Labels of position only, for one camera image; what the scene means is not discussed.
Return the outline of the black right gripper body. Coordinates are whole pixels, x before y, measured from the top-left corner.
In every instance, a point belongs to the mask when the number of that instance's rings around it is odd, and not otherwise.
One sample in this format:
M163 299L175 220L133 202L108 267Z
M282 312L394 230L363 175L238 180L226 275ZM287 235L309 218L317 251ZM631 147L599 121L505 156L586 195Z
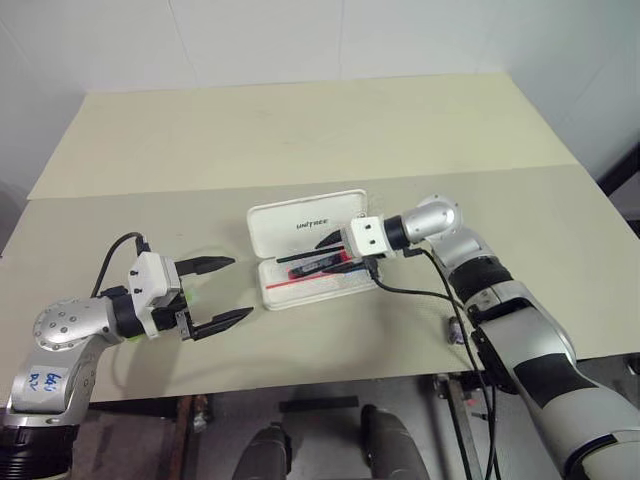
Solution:
M352 230L348 226L343 226L340 229L340 237L344 252L348 260L352 263L359 263L362 261L363 254L358 245L358 241L354 236Z

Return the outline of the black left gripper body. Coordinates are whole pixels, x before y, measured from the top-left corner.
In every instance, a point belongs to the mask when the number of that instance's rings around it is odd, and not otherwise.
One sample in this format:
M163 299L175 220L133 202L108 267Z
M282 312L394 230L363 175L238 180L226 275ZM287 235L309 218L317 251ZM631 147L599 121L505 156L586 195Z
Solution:
M158 331L176 328L183 341L192 338L193 325L186 294L174 262L166 256L152 256L151 318Z

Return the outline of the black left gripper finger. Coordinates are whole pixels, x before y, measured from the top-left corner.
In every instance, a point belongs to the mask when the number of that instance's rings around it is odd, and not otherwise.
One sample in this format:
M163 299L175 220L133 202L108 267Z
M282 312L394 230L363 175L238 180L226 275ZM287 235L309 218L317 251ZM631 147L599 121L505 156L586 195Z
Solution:
M193 328L193 340L199 341L222 333L236 325L253 311L253 307L244 307L215 315L209 322Z
M179 277L187 275L204 275L234 263L234 259L226 256L198 256L174 263Z

